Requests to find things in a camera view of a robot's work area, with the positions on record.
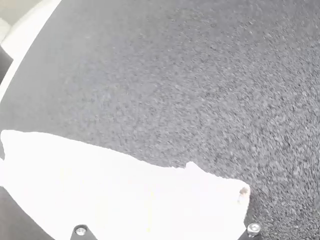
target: gray asphalt surface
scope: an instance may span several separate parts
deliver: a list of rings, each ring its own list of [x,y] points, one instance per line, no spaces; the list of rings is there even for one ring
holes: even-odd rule
[[[0,129],[194,161],[251,185],[246,222],[265,239],[316,239],[319,26],[317,0],[62,0]]]

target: bolt head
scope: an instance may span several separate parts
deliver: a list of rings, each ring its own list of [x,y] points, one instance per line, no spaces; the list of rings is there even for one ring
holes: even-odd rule
[[[78,228],[75,229],[75,233],[79,236],[84,236],[87,232],[87,229],[84,228],[83,226],[80,226]]]
[[[251,223],[249,224],[249,226],[247,227],[247,233],[249,235],[249,237],[254,237],[257,236],[260,231],[261,231],[261,225],[259,223]]]

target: white paper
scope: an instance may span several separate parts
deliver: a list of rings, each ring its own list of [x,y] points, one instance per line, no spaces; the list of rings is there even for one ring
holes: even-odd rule
[[[48,133],[4,130],[0,184],[52,238],[237,240],[250,187],[195,163],[159,167]]]

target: metal bracket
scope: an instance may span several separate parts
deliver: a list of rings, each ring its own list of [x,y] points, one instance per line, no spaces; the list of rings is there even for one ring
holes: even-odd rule
[[[260,235],[261,225],[251,223],[238,240],[262,240]],[[77,225],[74,227],[70,240],[97,240],[87,225]]]
[[[70,240],[97,240],[97,238],[87,225],[82,224],[74,227]]]

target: screw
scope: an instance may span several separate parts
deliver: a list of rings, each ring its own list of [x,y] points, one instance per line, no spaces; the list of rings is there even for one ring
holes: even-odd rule
[[[261,231],[261,225],[259,223],[251,223],[246,229],[250,238],[257,236]]]
[[[84,226],[77,226],[75,227],[74,232],[79,236],[83,236],[86,234],[87,229]]]

